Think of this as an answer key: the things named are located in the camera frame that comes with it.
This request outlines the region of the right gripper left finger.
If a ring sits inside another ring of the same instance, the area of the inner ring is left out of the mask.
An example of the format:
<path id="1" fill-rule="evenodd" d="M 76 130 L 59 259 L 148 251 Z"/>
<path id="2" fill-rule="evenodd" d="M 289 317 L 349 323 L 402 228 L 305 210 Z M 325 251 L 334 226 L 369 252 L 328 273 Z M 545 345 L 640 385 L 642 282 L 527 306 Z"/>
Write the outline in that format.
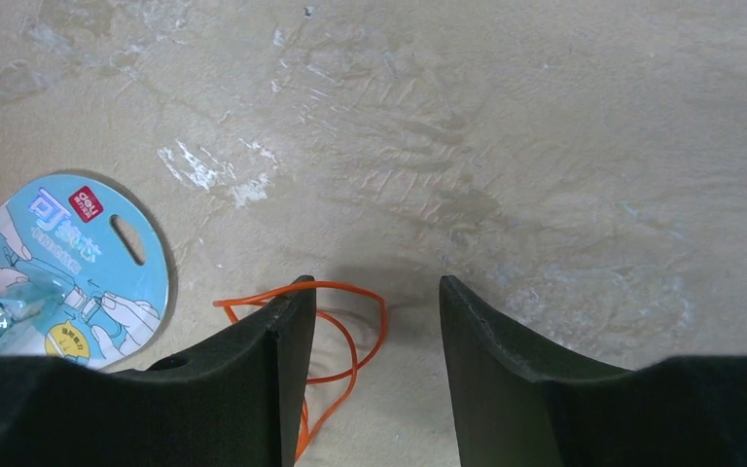
<path id="1" fill-rule="evenodd" d="M 291 466 L 314 280 L 150 368 L 0 357 L 0 466 Z"/>

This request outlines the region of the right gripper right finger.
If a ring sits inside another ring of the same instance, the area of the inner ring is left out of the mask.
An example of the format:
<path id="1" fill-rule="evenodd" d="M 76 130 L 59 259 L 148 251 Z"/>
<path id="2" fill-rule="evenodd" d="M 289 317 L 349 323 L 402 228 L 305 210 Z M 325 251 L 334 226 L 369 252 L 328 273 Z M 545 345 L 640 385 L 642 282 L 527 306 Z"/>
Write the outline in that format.
<path id="1" fill-rule="evenodd" d="M 551 341 L 457 277 L 439 283 L 464 466 L 747 466 L 747 355 L 638 370 Z"/>

